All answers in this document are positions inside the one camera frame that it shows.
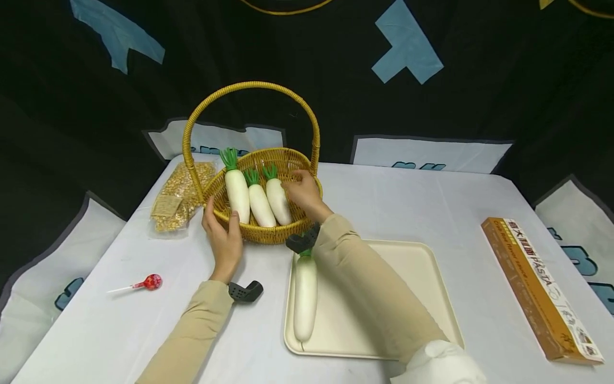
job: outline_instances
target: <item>table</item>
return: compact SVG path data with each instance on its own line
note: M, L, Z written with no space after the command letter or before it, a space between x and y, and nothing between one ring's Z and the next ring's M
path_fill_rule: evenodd
M217 161L195 154L196 161ZM147 236L149 211L181 157L171 161L99 264L13 381L14 384L133 383L170 333L213 258L201 210L183 240ZM468 352L491 383L606 383L614 377L614 319L516 187L489 174L322 163L324 200L364 238L420 241L435 253ZM516 219L603 353L599 367L549 362L480 224ZM247 244L235 281L264 285L254 305L235 305L200 383L388 383L379 361L293 355L282 326L291 252ZM154 292L105 292L150 273Z

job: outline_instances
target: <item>yellow wicker basket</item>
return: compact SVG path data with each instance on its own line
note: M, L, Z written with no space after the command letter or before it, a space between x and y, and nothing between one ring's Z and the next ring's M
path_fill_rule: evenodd
M270 165L274 163L278 169L278 178L281 181L294 180L294 176L290 173L293 170L309 170L309 172L316 179L316 184L320 190L320 196L322 196L322 186L316 177L317 174L317 162L320 157L320 128L317 124L316 116L313 111L305 103L305 101L293 91L281 85L263 82L263 81L247 81L237 84L228 85L203 100L202 103L196 107L192 115L185 124L184 138L182 142L182 151L184 154L185 165L190 172L192 181L196 188L200 203L204 206L209 200L209 196L214 196L214 212L216 217L225 227L228 227L228 218L231 214L230 205L228 203L228 196L226 194L226 184L224 183L224 176L226 174L226 168L220 171L203 189L198 182L198 175L194 168L194 158L190 150L190 138L192 136L192 128L196 122L198 116L208 107L213 101L220 97L227 95L228 93L247 89L247 88L265 88L284 93L290 96L294 101L300 104L301 107L307 112L311 125L313 126L313 141L311 148L311 161L305 157L301 152L295 151L290 148L268 148L253 151L243 157L240 157L237 162L237 169L244 171L248 168L256 167L262 176L262 166ZM265 187L266 181L264 176L260 178L260 184ZM303 233L308 230L312 223L305 216L305 213L299 209L294 203L290 202L290 212L292 213L292 223L290 225L279 225L273 228L263 228L258 226L254 215L251 215L249 224L240 224L241 234L243 238L255 243L261 244L281 244L285 242L293 233Z

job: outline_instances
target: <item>brown box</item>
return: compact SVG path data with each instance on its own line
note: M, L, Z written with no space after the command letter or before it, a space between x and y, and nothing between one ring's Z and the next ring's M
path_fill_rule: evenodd
M482 223L492 250L548 360L602 364L604 358L518 223Z

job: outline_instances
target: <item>white tray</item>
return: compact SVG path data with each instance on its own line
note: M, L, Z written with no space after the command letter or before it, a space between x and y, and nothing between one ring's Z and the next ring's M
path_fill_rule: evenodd
M405 280L450 341L464 347L448 293L430 248L422 243L403 241L366 242ZM377 336L375 327L360 319L361 311L353 308L351 300L346 300L337 285L320 270L317 273L317 312L313 334L304 343L294 337L297 259L298 255L294 254L286 305L284 341L288 349L299 355L393 359L386 351L383 340Z

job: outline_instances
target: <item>plastic bag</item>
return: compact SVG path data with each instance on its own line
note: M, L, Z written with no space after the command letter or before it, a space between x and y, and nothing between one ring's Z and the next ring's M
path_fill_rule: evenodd
M194 167L203 187L216 175L214 163L198 162L194 163ZM196 213L199 204L190 173L185 163L181 162L166 180L153 203L149 221L150 237L186 237L188 222Z

